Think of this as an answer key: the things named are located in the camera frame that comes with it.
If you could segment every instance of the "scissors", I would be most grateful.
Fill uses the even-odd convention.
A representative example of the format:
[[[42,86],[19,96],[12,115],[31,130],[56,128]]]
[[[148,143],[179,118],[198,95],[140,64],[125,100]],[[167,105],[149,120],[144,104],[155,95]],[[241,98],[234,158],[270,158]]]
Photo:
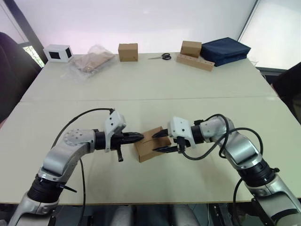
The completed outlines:
[[[154,57],[154,58],[149,58],[149,60],[152,60],[152,59],[160,59],[162,58],[163,60],[170,60],[171,59],[171,56],[169,53],[163,53],[161,56],[159,57]]]

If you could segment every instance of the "wall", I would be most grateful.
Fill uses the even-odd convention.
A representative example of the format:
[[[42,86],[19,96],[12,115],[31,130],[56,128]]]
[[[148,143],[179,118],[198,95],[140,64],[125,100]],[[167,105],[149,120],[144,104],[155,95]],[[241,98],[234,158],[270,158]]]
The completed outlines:
[[[237,39],[255,0],[15,0],[44,46],[69,44],[75,54],[100,43],[117,53],[179,51],[182,40]]]
[[[0,0],[0,21],[0,32],[9,35],[17,43],[28,42],[3,0]]]
[[[258,67],[289,69],[301,61],[301,1],[261,0],[241,38]]]

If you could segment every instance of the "white box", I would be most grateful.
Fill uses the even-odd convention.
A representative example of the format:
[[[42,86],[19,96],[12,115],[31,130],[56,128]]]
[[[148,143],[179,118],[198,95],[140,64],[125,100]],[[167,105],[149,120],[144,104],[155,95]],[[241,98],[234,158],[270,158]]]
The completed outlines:
[[[50,62],[68,62],[72,57],[70,46],[67,45],[49,45],[43,49],[47,59]]]

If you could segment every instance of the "white table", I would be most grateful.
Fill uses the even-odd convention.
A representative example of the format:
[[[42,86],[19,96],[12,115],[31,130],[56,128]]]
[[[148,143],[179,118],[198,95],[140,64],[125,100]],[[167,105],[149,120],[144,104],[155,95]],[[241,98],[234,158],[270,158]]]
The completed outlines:
[[[143,100],[206,97],[275,97],[248,59],[214,67],[212,72],[139,54],[138,62],[116,60],[84,83],[63,80],[65,63],[48,62],[22,101]]]
[[[176,115],[193,123],[214,113],[230,117],[236,127],[256,130],[264,142],[264,158],[301,197],[301,127],[277,97],[202,98],[186,100],[135,101],[31,101],[20,102],[0,129],[0,203],[20,202],[31,186],[57,133],[75,115],[95,107],[115,107],[125,115],[124,131],[144,132],[157,126],[166,128]],[[101,129],[107,113],[94,112],[75,121],[69,129]],[[253,143],[256,137],[248,132]],[[212,144],[200,144],[201,154]],[[87,203],[231,202],[238,174],[214,150],[201,161],[190,161],[178,153],[157,156],[139,163],[134,145],[122,146],[124,162],[115,151],[95,151],[83,157]],[[82,204],[79,165],[68,186],[78,193],[63,191],[61,204]],[[238,201],[251,195],[241,185]]]

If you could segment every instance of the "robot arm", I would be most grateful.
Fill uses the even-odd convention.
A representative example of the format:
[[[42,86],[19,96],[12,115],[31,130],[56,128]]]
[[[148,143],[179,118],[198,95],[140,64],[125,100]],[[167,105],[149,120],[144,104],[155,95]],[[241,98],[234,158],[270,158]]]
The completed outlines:
[[[123,161],[120,146],[143,139],[140,133],[122,133],[126,122],[124,116],[114,111],[105,121],[105,131],[97,129],[74,129],[67,132],[62,141],[46,155],[34,182],[18,205],[9,226],[16,226],[25,213],[45,215],[54,210],[79,159],[94,150],[106,152],[117,150],[119,161]]]
[[[233,122],[230,119],[227,121],[229,129],[234,129]],[[185,146],[195,148],[196,144],[204,141],[207,143],[218,142],[218,145],[222,146],[225,133],[226,123],[220,116],[215,116],[207,121],[195,121],[193,126],[190,126],[185,119],[173,117],[168,124],[168,129],[160,131],[153,137],[169,135],[177,143],[177,146],[162,147],[155,151],[183,153]],[[264,223],[267,225],[301,225],[300,202],[281,180],[277,170],[269,167],[261,153],[246,136],[237,131],[231,132],[223,154],[254,196],[252,202]]]

